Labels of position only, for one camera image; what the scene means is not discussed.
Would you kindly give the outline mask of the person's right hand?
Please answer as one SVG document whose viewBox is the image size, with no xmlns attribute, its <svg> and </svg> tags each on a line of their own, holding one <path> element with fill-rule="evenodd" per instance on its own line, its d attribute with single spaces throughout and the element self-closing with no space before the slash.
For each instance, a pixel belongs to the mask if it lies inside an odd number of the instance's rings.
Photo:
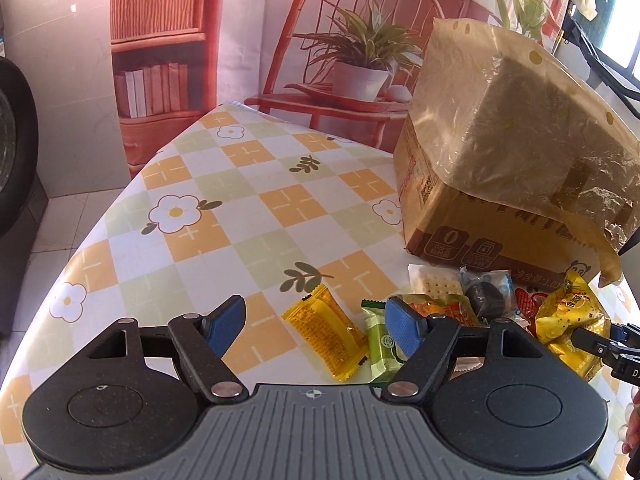
<svg viewBox="0 0 640 480">
<path fill-rule="evenodd" d="M 636 390 L 632 396 L 631 404 L 625 411 L 626 422 L 620 427 L 618 440 L 623 454 L 630 454 L 639 446 L 640 416 L 639 416 L 640 392 Z"/>
</svg>

